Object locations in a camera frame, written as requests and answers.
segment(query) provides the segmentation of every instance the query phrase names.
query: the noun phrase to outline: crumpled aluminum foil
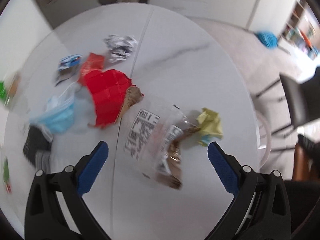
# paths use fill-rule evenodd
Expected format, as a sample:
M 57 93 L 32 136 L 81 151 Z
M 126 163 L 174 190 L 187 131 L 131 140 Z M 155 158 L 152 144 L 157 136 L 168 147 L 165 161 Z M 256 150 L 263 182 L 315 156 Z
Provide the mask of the crumpled aluminum foil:
M 138 44 L 133 36 L 109 35 L 103 41 L 110 50 L 109 62 L 111 63 L 126 60 L 134 52 Z

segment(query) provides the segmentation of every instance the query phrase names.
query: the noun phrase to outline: metal screw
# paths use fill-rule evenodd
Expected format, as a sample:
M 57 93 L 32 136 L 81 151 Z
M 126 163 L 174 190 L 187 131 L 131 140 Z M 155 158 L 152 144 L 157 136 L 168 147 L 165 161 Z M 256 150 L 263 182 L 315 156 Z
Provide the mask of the metal screw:
M 73 166 L 69 165 L 64 170 L 65 170 L 65 172 L 71 172 L 71 171 L 73 171 Z
M 275 175 L 276 177 L 280 177 L 281 173 L 280 171 L 274 170 L 273 175 Z
M 249 166 L 243 166 L 243 171 L 249 173 L 251 172 L 251 168 Z
M 43 170 L 39 170 L 39 171 L 36 172 L 36 176 L 37 177 L 40 177 L 42 174 L 43 174 Z

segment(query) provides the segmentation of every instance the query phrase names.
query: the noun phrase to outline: tabletop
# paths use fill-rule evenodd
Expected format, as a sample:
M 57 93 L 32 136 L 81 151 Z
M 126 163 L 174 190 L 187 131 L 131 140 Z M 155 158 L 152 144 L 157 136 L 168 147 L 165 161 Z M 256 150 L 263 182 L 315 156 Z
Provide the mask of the tabletop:
M 198 25 L 164 8 L 146 4 L 113 4 L 86 11 L 49 34 L 21 70 L 17 102 L 7 120 L 2 158 L 8 158 L 12 194 L 9 202 L 21 223 L 35 174 L 22 149 L 28 135 L 29 113 L 41 111 L 48 98 L 60 95 L 76 78 L 55 87 L 61 58 L 90 52 L 107 54 L 102 39 L 110 34 L 133 35 L 136 51 L 115 68 L 151 98 L 176 104 L 187 116 L 202 107 L 220 113 L 224 137 L 221 148 L 242 165 L 257 170 L 256 118 L 250 95 L 230 57 Z M 109 157 L 84 200 L 113 239 L 204 239 L 220 220 L 233 195 L 227 193 L 207 157 L 207 149 L 194 138 L 181 145 L 181 190 L 160 185 L 143 176 L 124 152 L 126 115 L 104 130 L 92 129 L 94 106 L 86 88 L 76 93 L 75 123 L 52 143 L 51 169 L 60 172 L 75 165 L 104 140 Z M 64 215 L 77 230 L 63 197 Z

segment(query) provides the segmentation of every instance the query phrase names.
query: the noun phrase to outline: beige floor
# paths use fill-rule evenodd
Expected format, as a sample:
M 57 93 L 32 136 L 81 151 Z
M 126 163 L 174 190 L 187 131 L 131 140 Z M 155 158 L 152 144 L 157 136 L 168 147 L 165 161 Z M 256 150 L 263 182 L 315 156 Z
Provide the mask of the beige floor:
M 192 19 L 212 35 L 230 55 L 241 73 L 251 95 L 256 94 L 285 73 L 296 79 L 305 77 L 303 63 L 283 50 L 270 50 L 264 47 L 254 34 L 242 29 L 217 23 L 211 20 Z M 286 101 L 278 103 L 277 98 L 284 95 L 279 84 L 272 88 L 258 100 L 253 98 L 256 110 L 260 111 L 268 120 L 271 129 L 275 130 L 290 123 L 290 116 Z M 301 129 L 313 140 L 320 140 L 320 123 L 314 122 Z M 294 146 L 297 141 L 297 132 L 286 139 L 272 138 L 272 148 Z M 292 178 L 293 150 L 283 153 L 271 153 L 266 164 L 261 168 L 264 173 L 277 169 L 284 179 Z

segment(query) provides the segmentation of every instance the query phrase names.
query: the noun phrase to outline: surgical mask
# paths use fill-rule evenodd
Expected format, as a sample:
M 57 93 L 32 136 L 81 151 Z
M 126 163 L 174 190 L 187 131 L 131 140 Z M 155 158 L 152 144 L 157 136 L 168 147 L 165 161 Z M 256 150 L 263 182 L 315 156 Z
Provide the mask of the surgical mask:
M 77 84 L 74 82 L 61 94 L 48 100 L 45 112 L 30 118 L 30 124 L 44 125 L 51 133 L 63 133 L 74 123 L 74 104 Z

